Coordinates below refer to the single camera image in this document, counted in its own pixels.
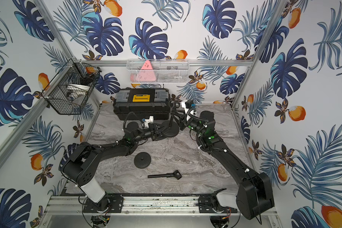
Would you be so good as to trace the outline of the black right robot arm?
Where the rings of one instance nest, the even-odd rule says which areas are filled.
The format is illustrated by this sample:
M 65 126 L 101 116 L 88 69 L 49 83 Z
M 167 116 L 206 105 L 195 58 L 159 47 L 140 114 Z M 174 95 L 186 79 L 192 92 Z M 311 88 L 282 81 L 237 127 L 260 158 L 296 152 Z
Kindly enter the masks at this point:
M 196 116 L 196 105 L 192 100 L 176 103 L 172 115 L 179 117 L 179 129 L 188 128 L 196 133 L 198 148 L 215 158 L 231 175 L 238 186 L 236 193 L 221 190 L 216 201 L 221 207 L 237 209 L 251 220 L 275 206 L 270 178 L 258 173 L 239 159 L 226 141 L 215 130 L 214 113 L 203 111 Z

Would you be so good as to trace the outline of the black round stand base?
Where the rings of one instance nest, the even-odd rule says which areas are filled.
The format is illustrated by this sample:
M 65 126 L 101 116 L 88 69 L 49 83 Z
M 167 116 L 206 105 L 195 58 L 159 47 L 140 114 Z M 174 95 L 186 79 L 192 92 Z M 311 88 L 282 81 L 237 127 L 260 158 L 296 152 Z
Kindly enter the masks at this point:
M 147 168 L 152 162 L 151 156 L 146 152 L 141 152 L 137 154 L 134 158 L 134 165 L 138 169 Z

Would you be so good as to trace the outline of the black stand pole with clip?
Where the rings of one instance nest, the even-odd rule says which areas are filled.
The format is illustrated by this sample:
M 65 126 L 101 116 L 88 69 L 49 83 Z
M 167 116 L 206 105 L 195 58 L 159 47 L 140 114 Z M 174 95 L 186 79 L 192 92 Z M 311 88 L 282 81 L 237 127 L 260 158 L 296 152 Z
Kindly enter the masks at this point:
M 170 106 L 170 109 L 171 109 L 171 112 L 170 112 L 170 122 L 169 122 L 169 129 L 171 129 L 173 127 L 174 124 L 176 124 L 176 126 L 178 125 L 178 120 L 177 120 L 177 109 L 178 107 L 180 106 L 180 103 L 178 101 L 174 101 L 174 100 L 171 100 L 170 103 L 169 103 L 169 106 Z

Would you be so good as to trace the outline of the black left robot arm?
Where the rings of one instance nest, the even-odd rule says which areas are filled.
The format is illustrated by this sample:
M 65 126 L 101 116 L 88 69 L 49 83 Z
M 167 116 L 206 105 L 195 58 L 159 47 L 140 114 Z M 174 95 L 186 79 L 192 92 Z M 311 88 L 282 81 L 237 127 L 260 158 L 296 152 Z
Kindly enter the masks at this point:
M 165 126 L 152 122 L 152 117 L 139 121 L 142 123 L 141 127 L 138 122 L 128 123 L 124 120 L 122 126 L 124 136 L 113 143 L 102 145 L 81 143 L 60 165 L 59 170 L 62 174 L 74 182 L 93 203 L 100 205 L 107 202 L 106 192 L 95 178 L 101 162 L 129 156 L 142 142 L 147 142 L 149 139 L 152 141 L 164 139 L 162 131 L 165 130 Z

